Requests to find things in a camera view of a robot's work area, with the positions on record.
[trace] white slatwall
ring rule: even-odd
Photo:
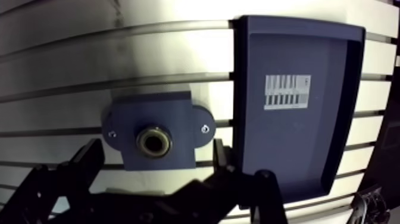
[[[27,7],[7,12],[27,2],[30,3]],[[98,133],[82,134],[81,129],[100,127],[102,110],[121,91],[109,86],[52,95],[58,91],[53,89],[45,97],[35,98],[42,94],[37,92],[40,90],[66,86],[67,92],[73,92],[74,85],[110,80],[123,83],[130,78],[146,83],[148,77],[154,77],[158,85],[136,86],[129,91],[190,89],[193,101],[208,107],[216,120],[232,119],[233,83],[228,79],[233,71],[233,31],[228,20],[243,14],[315,18],[364,26],[367,37],[382,38],[365,42],[363,76],[393,72],[396,46],[381,40],[397,37],[399,12],[380,1],[120,0],[120,4],[121,17],[117,16],[112,0],[0,3],[0,164],[14,164],[0,166],[0,185],[13,188],[21,183],[30,169],[16,167],[18,164],[59,163],[68,160],[90,138],[101,138]],[[116,31],[116,23],[130,28]],[[107,32],[88,35],[101,31]],[[358,171],[367,167],[373,152],[373,147],[365,143],[377,139],[383,119],[377,115],[358,117],[358,114],[384,110],[389,90],[387,81],[361,81],[347,146],[364,144],[363,147],[344,152],[337,171],[340,176],[329,195],[285,204],[288,218],[351,203],[351,194],[363,177]],[[62,129],[73,129],[73,133],[30,136],[38,130],[51,133]],[[11,137],[22,132],[25,136]],[[215,137],[232,144],[232,128],[218,128]],[[104,146],[106,163],[122,164],[119,152]],[[211,143],[196,149],[197,161],[211,159]],[[193,178],[206,178],[212,171],[210,167],[148,172],[103,170],[91,191],[171,193]],[[13,192],[0,188],[0,203],[6,203]],[[66,208],[66,201],[60,200],[54,211]],[[247,213],[236,208],[230,215]]]

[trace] barcode label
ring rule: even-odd
[[[310,75],[266,75],[264,110],[307,108],[310,85]]]

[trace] mounting hole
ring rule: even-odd
[[[170,135],[160,127],[148,127],[137,136],[136,146],[145,156],[160,158],[169,152],[172,140]]]
[[[150,136],[145,140],[145,146],[153,153],[159,153],[163,150],[163,140],[157,136]]]

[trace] screw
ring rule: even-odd
[[[208,127],[208,125],[203,125],[203,127],[201,127],[201,133],[207,134],[208,132],[210,132],[210,127]]]
[[[115,131],[110,131],[109,133],[108,133],[108,137],[110,137],[110,138],[115,138],[115,137],[117,137],[117,134],[116,134],[116,132]]]

